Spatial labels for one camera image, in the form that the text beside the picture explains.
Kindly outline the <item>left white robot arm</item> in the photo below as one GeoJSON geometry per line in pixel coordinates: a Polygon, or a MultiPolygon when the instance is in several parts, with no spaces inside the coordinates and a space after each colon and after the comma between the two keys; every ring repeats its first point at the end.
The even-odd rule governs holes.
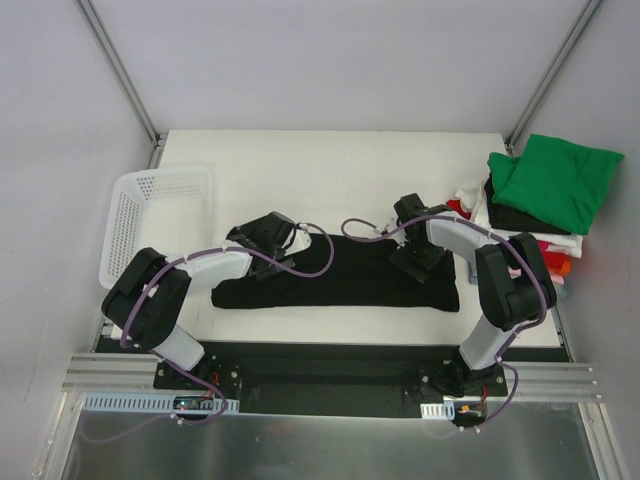
{"type": "Polygon", "coordinates": [[[185,299],[227,280],[263,280],[280,270],[247,251],[255,250],[292,268],[292,255],[311,246],[311,236],[288,217],[271,212],[232,228],[214,254],[177,264],[151,247],[140,250],[109,290],[102,313],[133,344],[177,365],[177,377],[192,389],[205,386],[212,366],[201,343],[178,325],[185,299]]]}

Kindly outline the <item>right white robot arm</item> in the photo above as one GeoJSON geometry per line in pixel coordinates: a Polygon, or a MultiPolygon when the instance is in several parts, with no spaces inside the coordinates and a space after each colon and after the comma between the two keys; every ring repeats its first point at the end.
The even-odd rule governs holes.
{"type": "Polygon", "coordinates": [[[495,377],[498,360],[521,331],[542,322],[557,296],[537,240],[529,233],[500,236],[445,205],[426,207],[413,193],[394,204],[404,241],[391,256],[396,267],[424,283],[447,253],[476,273],[482,316],[429,385],[449,396],[470,395],[495,377]]]}

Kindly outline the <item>black graphic t-shirt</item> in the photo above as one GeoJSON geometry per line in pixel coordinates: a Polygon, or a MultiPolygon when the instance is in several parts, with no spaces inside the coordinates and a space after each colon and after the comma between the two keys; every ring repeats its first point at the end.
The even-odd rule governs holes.
{"type": "Polygon", "coordinates": [[[266,279],[227,280],[211,291],[212,304],[231,310],[311,306],[460,310],[452,254],[445,254],[421,283],[391,263],[398,249],[392,240],[358,243],[339,235],[331,239],[334,259],[322,276],[306,279],[279,272],[266,279]]]}

